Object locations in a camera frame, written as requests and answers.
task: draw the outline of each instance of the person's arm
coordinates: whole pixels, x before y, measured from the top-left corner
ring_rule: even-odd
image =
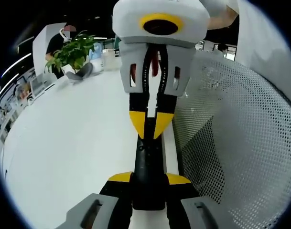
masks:
[[[208,29],[215,30],[228,27],[235,21],[237,16],[238,14],[229,6],[227,6],[226,11],[223,12],[219,17],[210,18]]]
[[[53,53],[57,50],[57,49],[60,49],[59,47],[61,47],[61,44],[59,43],[59,41],[57,40],[57,35],[52,37],[50,42],[49,42],[49,45],[48,45],[48,48],[46,50],[46,54],[45,54],[45,59],[47,61],[50,61],[51,59],[53,59]]]

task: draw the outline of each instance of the window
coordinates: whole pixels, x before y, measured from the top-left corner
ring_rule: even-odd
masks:
[[[226,58],[232,61],[235,60],[237,48],[235,46],[228,46],[228,52],[226,54]]]
[[[196,50],[204,50],[204,41],[200,41],[195,45]]]

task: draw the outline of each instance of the ceiling light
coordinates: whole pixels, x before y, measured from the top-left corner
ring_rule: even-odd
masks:
[[[5,70],[5,72],[2,74],[1,78],[13,67],[15,66],[17,63],[19,63],[20,61],[23,61],[26,57],[30,56],[32,53],[29,53],[25,56],[23,56],[21,59],[17,60],[15,63],[13,63],[8,69]]]
[[[8,85],[10,85],[10,83],[15,79],[15,78],[17,78],[18,77],[18,75],[19,75],[19,73],[17,73],[14,77],[12,77],[12,79],[11,80],[9,80],[8,81],[8,83],[7,84],[5,84],[5,86],[4,87],[2,87],[2,89],[1,89],[1,91],[0,91],[0,95],[2,94],[2,92],[5,90],[5,88],[7,88],[7,86]]]
[[[17,44],[17,46],[19,47],[19,46],[22,45],[23,43],[26,43],[26,42],[30,41],[31,39],[33,39],[33,38],[35,38],[35,37],[32,36],[32,37],[30,37],[30,38],[28,38],[28,39],[26,39],[26,40],[20,42],[19,44]]]

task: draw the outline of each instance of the person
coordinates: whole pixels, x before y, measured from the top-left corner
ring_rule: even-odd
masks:
[[[49,42],[48,48],[46,50],[45,59],[50,61],[54,58],[54,52],[60,50],[65,42],[70,41],[72,37],[75,37],[76,27],[67,23],[61,31],[56,34]],[[64,74],[62,71],[58,71],[58,69],[52,65],[52,72],[56,75],[57,79],[62,77]]]
[[[228,51],[228,46],[220,43],[217,45],[217,49],[215,49],[213,53],[221,57],[224,57],[224,55],[227,54],[227,51]]]
[[[23,86],[16,80],[14,80],[13,84],[15,85],[13,89],[13,97],[17,99],[17,101],[21,100],[21,94],[23,93],[24,89]]]

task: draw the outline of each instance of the white wall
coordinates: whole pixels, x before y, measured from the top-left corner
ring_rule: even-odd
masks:
[[[32,43],[32,57],[34,61],[34,67],[36,75],[44,72],[46,64],[45,54],[48,48],[49,42],[59,30],[64,27],[65,22],[46,25]]]

